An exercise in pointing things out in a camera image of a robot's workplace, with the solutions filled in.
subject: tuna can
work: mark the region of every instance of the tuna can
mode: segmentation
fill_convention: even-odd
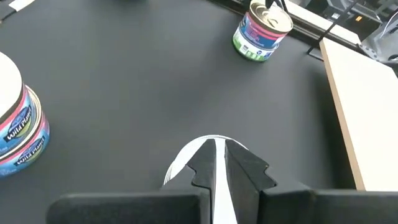
[[[37,95],[26,87],[33,102],[36,116],[32,117],[33,127],[23,141],[9,152],[0,156],[0,177],[14,174],[31,165],[49,143],[50,126],[45,118]]]
[[[31,124],[36,119],[36,112],[27,88],[22,88],[21,93],[17,107],[0,123],[0,156],[21,143],[32,131]]]
[[[278,48],[279,42],[292,29],[292,18],[283,9],[276,5],[267,9],[264,3],[251,1],[249,11],[245,13],[235,32],[234,46],[239,51],[239,45],[236,44],[237,35],[238,37],[242,36],[251,45],[246,45],[247,48],[255,49],[251,51],[252,53],[256,54],[259,50],[269,52]]]
[[[241,55],[256,62],[266,61],[279,47],[279,44],[277,44],[273,49],[260,49],[255,47],[243,37],[239,29],[237,29],[234,34],[233,44]]]

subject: black tabletop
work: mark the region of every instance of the black tabletop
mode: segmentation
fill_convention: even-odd
[[[43,223],[70,192],[158,189],[205,134],[311,187],[347,187],[323,62],[291,37],[266,63],[243,59],[231,43],[240,19],[205,0],[37,0],[10,17],[0,51],[38,94],[51,140],[0,180],[2,223]]]

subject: cable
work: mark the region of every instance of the cable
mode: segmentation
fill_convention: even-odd
[[[379,40],[381,39],[381,37],[384,36],[384,34],[386,33],[386,30],[387,30],[388,25],[390,24],[390,22],[392,21],[392,19],[393,19],[397,14],[398,14],[398,11],[397,11],[394,15],[391,16],[390,20],[388,20],[388,23],[387,23],[386,27],[384,28],[383,33],[380,35]]]

